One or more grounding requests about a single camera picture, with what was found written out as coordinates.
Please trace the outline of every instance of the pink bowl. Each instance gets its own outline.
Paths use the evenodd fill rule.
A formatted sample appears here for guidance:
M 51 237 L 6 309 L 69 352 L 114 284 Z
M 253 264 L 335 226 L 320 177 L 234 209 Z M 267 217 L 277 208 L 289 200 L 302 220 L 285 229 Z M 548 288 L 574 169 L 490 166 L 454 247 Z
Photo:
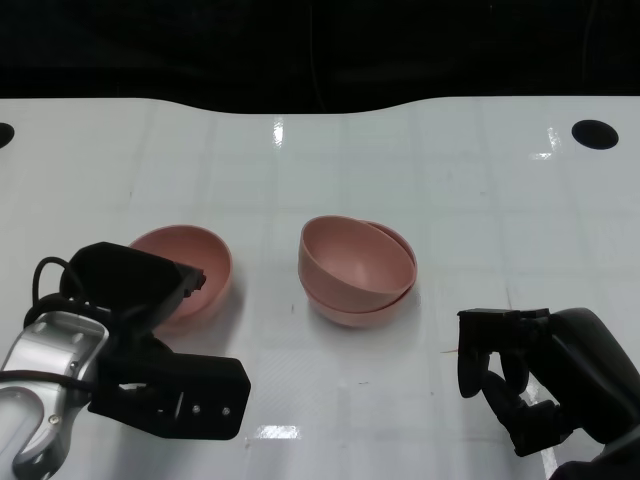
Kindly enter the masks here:
M 418 263 L 416 260 L 416 256 L 413 253 L 413 249 L 409 245 L 409 242 L 407 242 L 404 239 L 404 237 L 402 237 L 402 235 L 400 235 L 398 232 L 396 232 L 395 230 L 392 230 L 391 228 L 385 225 L 381 225 L 375 222 L 367 222 L 366 220 L 363 220 L 363 221 L 379 230 L 382 230 L 391 238 L 393 238 L 396 242 L 398 242 L 398 244 L 402 248 L 404 248 L 407 254 L 411 257 L 411 261 L 416 266 L 416 276 L 417 276 Z M 415 284 L 415 278 L 414 278 L 414 283 L 411 284 L 411 286 L 407 289 L 407 291 L 404 294 L 402 294 L 402 296 L 391 305 L 385 308 L 382 308 L 380 310 L 376 310 L 374 312 L 365 312 L 365 313 L 346 313 L 346 312 L 340 312 L 339 310 L 334 310 L 332 308 L 329 308 L 326 305 L 323 305 L 322 303 L 320 303 L 318 300 L 316 300 L 313 297 L 313 294 L 309 292 L 304 285 L 302 285 L 302 287 L 304 288 L 304 291 L 307 294 L 307 297 L 309 298 L 309 304 L 320 315 L 326 317 L 327 319 L 339 325 L 344 325 L 346 327 L 363 328 L 363 327 L 374 327 L 374 326 L 384 325 L 386 323 L 389 323 L 391 320 L 393 320 L 396 317 L 396 315 L 400 312 L 403 305 L 405 304 L 407 296 L 409 295 L 409 292 L 411 292 L 411 290 L 413 289 L 414 284 Z
M 353 218 L 317 217 L 303 227 L 298 275 L 321 304 L 362 313 L 394 303 L 413 284 L 416 268 L 404 248 Z
M 404 249 L 405 252 L 407 252 L 407 255 L 409 255 L 409 258 L 411 258 L 411 261 L 413 262 L 413 265 L 416 267 L 413 271 L 413 282 L 415 283 L 416 278 L 418 277 L 418 261 L 416 260 L 416 254 L 413 253 L 413 249 L 411 248 L 411 245 L 409 245 L 409 242 L 407 242 L 404 237 L 402 235 L 400 235 L 398 232 L 396 232 L 395 230 L 387 227 L 386 225 L 382 225 L 380 223 L 376 223 L 376 222 L 369 222 L 368 220 L 362 220 L 365 223 L 368 223 L 369 225 L 371 225 L 374 228 L 377 228 L 378 230 L 383 231 L 384 233 L 386 233 L 387 235 L 389 235 L 391 238 L 393 238 L 396 242 L 398 242 L 398 244 Z
M 376 310 L 375 312 L 365 313 L 347 313 L 334 310 L 333 308 L 323 305 L 319 300 L 314 298 L 311 292 L 305 288 L 304 284 L 302 285 L 302 288 L 304 288 L 304 291 L 309 298 L 309 304 L 311 307 L 323 317 L 326 317 L 339 325 L 344 325 L 345 327 L 365 328 L 384 325 L 393 320 L 402 309 L 409 292 L 413 289 L 413 285 L 391 305 L 381 308 L 380 310 Z
M 207 277 L 201 290 L 185 298 L 158 327 L 160 333 L 181 333 L 205 323 L 220 310 L 231 287 L 231 252 L 215 233 L 191 225 L 163 227 L 134 241 L 132 248 L 201 268 Z

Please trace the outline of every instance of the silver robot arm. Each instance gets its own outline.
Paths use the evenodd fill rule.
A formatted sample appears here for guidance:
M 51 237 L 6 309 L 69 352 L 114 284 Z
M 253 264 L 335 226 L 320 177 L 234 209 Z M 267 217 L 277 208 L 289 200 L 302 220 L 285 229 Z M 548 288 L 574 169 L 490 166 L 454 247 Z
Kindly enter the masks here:
M 67 312 L 45 313 L 18 336 L 2 366 L 0 480 L 46 480 L 55 474 L 69 452 L 73 421 L 90 400 L 88 392 L 20 372 L 92 382 L 108 337 L 99 322 Z

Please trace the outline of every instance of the black hole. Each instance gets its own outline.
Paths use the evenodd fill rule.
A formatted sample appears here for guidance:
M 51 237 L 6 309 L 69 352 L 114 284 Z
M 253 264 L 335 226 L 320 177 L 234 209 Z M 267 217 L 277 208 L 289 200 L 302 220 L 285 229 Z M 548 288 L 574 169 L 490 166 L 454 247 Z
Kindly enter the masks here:
M 618 144 L 618 132 L 611 125 L 598 120 L 582 120 L 571 129 L 580 145 L 594 150 L 607 150 Z
M 15 133 L 16 131 L 8 123 L 0 123 L 0 148 L 13 140 Z

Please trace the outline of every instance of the table surface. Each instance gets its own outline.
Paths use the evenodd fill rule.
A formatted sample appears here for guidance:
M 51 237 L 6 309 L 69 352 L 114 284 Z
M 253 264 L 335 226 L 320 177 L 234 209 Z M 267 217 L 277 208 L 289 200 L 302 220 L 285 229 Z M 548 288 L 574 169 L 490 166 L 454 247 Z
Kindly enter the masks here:
M 55 478 L 547 478 L 599 446 L 584 432 L 520 459 L 482 396 L 458 392 L 456 312 L 594 310 L 640 365 L 640 100 L 451 98 L 350 115 L 231 115 L 142 100 L 1 100 L 0 358 L 43 257 L 128 244 L 176 223 L 235 262 L 217 322 L 176 351 L 239 358 L 252 381 L 229 442 L 152 437 L 82 412 Z M 619 144 L 577 144 L 597 119 Z M 313 313 L 296 273 L 303 223 L 375 220 L 413 246 L 412 308 L 377 330 Z M 44 291 L 55 288 L 50 267 Z M 548 398 L 530 383 L 530 402 Z

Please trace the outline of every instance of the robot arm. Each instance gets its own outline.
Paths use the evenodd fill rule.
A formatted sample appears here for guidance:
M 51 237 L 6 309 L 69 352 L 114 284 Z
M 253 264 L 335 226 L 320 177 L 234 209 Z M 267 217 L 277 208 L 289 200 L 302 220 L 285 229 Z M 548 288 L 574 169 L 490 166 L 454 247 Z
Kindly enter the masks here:
M 458 315 L 460 393 L 469 398 L 482 391 L 517 455 L 558 445 L 576 428 L 605 444 L 594 462 L 626 462 L 640 453 L 640 375 L 593 312 L 475 309 Z M 488 370 L 493 352 L 500 354 L 504 379 Z M 529 373 L 558 405 L 528 406 L 520 398 Z
M 50 261 L 65 267 L 60 293 L 40 299 Z M 41 262 L 34 305 L 0 370 L 0 472 L 53 476 L 85 405 L 163 438 L 235 437 L 251 388 L 242 364 L 173 353 L 151 333 L 204 281 L 200 270 L 108 243 L 69 264 Z

